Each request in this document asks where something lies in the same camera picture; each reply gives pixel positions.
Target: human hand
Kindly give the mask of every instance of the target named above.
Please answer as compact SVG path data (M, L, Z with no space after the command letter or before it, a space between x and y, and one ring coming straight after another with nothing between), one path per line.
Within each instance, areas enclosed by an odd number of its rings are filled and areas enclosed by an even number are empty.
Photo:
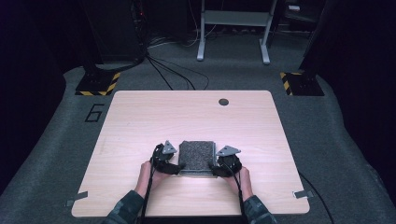
M253 196L253 189L251 187L250 182L250 173L248 168L242 166L242 169L235 174L236 179L239 181L242 190L242 198L243 201L247 200L251 196ZM230 186L231 190L234 194L238 195L238 186L236 185L235 179L233 176L230 177L222 177Z
M145 198L146 192L148 190L150 170L151 170L151 163L149 161L145 161L144 163L142 163L140 167L140 174L137 180L136 188L134 189L134 191L138 193L140 196L142 196L142 198ZM154 172L154 176L152 177L151 190L157 188L157 186L159 186L160 183L168 176L170 175L157 171Z

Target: metal bracket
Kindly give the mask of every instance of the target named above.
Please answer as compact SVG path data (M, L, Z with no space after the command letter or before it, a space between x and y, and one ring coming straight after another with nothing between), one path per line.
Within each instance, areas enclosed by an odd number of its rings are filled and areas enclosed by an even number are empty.
M300 198L312 198L312 197L314 197L314 194L312 193L311 190L309 190L309 191L302 190L302 191L298 191L298 192L293 192L293 196L294 196L296 199L300 199Z
M177 150L172 146L172 144L166 140L165 145L163 146L163 154L172 154L177 153Z
M239 152L241 152L241 150L239 150L235 147L225 146L218 153L216 153L216 155L220 156L220 157L226 157L226 156L234 155Z
M67 200L66 203L64 204L64 206L71 207L71 206L73 206L75 201L83 199L83 198L87 198L87 197L88 197L88 191L78 193L73 198Z

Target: black base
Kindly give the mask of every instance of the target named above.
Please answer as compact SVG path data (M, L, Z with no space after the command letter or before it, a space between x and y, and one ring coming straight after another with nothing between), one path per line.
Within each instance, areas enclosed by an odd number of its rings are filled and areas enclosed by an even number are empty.
M281 73L280 76L288 95L324 96L314 77L306 78L301 73Z
M82 92L108 92L114 84L115 75L118 72L98 69L94 75L85 73L76 87L76 94Z

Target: wooden table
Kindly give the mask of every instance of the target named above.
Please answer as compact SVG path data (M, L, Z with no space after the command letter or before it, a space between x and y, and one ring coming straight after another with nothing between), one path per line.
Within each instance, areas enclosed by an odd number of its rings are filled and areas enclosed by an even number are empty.
M220 105L219 99L228 105ZM74 203L75 217L104 217L137 182L140 165L169 140L228 145L251 175L253 192L274 214L308 212L290 147L269 91L118 91ZM177 163L178 153L171 160ZM172 176L150 193L147 216L240 215L221 178Z

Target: black curtain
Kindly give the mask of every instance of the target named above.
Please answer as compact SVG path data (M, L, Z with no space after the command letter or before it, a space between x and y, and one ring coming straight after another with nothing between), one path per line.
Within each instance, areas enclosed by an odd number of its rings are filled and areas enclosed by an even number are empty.
M328 0L301 68L334 90L347 131L396 202L394 1Z
M77 1L70 4L78 8ZM47 1L0 4L0 193L30 154L61 102L63 74L81 65L61 24Z

